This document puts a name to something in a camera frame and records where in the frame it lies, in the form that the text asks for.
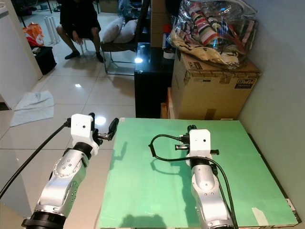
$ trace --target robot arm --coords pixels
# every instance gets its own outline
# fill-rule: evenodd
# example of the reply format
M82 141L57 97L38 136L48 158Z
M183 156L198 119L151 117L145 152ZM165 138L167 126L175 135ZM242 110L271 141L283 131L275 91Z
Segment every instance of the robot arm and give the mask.
M54 165L52 175L42 191L34 213L25 219L27 229L62 229L74 201L77 189L86 175L91 156L97 155L102 140L112 140L119 120L113 120L107 134L99 135L94 128L94 113L71 117L73 149L68 148Z
M158 137L169 137L181 141L181 145L175 145L175 149L188 150L187 156L176 159L166 159L156 155L153 142ZM196 211L201 223L202 229L238 229L233 214L233 202L229 195L232 212L228 209L226 202L222 197L222 189L217 178L216 166L220 166L212 160L211 154L219 154L218 150L211 150L211 137L208 130L197 129L196 126L188 127L188 133L180 137L170 135L155 136L149 147L152 156L163 161L181 161L186 160L188 166L192 169L192 195L196 200ZM226 180L229 193L229 186L225 174L221 172Z
M189 132L188 156L212 159L211 138L208 130L193 129ZM222 199L219 181L211 165L202 159L191 159L187 164L192 169L192 194L196 199L196 211L203 229L234 228L229 211Z

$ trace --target white pillow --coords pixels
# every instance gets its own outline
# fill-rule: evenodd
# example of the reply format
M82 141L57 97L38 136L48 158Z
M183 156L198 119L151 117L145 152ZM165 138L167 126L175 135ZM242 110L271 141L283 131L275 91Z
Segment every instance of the white pillow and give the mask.
M102 43L112 42L120 33L123 26L123 18L118 18L112 21L102 34Z
M113 43L128 43L134 38L134 32L137 27L138 20L132 20L126 23L126 25L121 29L119 36L115 38Z

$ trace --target wall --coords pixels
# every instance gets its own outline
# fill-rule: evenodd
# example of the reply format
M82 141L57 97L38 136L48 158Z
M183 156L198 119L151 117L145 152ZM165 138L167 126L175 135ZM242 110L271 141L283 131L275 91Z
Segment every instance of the wall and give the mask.
M21 44L24 48L24 51L27 53L28 58L31 62L31 65L34 68L34 74L36 75L37 79L40 79L42 77L42 73L41 73L40 68L39 68L39 66L38 66L38 64L35 60L35 57L34 57L32 51L31 51L29 43L28 43L27 39L25 38L25 36L23 34L22 27L20 25L20 22L18 20L17 14L16 14L16 12L14 10L14 7L12 5L12 2L11 2L11 0L2 0L2 1L5 3L6 7L9 10L10 19L12 20L14 28L15 28L16 32L18 33L18 36L19 36L20 42L21 42Z
M0 95L0 103L4 103L4 99L2 98L1 95Z
M260 21L250 59L263 75L240 120L305 221L305 1L247 2Z
M0 17L0 94L10 109L30 91L42 73L10 1Z

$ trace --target black bag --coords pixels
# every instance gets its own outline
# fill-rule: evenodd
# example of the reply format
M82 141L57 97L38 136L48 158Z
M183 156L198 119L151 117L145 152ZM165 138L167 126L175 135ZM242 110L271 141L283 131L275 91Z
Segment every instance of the black bag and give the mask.
M49 73L57 64L55 62L52 47L31 46L31 48L39 47L41 51L35 56L38 66L43 75Z

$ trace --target plastic bag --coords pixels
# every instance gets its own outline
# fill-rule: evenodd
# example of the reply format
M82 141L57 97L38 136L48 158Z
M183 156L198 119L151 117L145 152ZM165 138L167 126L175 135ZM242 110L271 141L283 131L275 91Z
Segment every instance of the plastic bag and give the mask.
M185 44L216 50L224 63L217 66L232 70L243 66L251 50L255 14L242 0L182 0L175 32Z
M42 29L39 24L31 22L27 27L23 28L23 32L26 34L27 40L31 46L43 46Z
M128 11L132 10L132 5L129 0L119 0L118 14L119 16L125 15Z

